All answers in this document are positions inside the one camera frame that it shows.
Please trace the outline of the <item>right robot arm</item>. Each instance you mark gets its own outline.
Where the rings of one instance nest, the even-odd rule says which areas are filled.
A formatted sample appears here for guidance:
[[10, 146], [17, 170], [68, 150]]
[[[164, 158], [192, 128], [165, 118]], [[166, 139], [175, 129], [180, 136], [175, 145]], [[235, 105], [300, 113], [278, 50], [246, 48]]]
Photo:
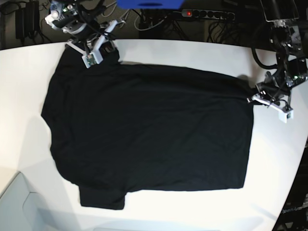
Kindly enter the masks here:
[[66, 45], [81, 54], [86, 64], [99, 64], [103, 60], [101, 48], [115, 40], [112, 31], [126, 23], [124, 17], [99, 23], [107, 7], [103, 0], [92, 9], [83, 6], [82, 0], [52, 0], [45, 22], [52, 29], [72, 36]]

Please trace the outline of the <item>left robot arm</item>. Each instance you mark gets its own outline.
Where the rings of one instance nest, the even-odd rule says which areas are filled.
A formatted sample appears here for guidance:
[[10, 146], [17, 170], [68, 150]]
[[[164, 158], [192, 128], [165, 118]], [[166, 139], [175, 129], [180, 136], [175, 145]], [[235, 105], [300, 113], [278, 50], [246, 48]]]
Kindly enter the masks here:
[[256, 94], [249, 98], [271, 107], [287, 118], [291, 117], [292, 89], [308, 79], [306, 55], [302, 47], [301, 29], [307, 29], [307, 21], [299, 20], [293, 0], [262, 0], [260, 2], [265, 22], [254, 32], [256, 39], [261, 30], [269, 28], [269, 41], [276, 52], [277, 63], [263, 64], [251, 47], [255, 62], [267, 70], [264, 81], [256, 84]]

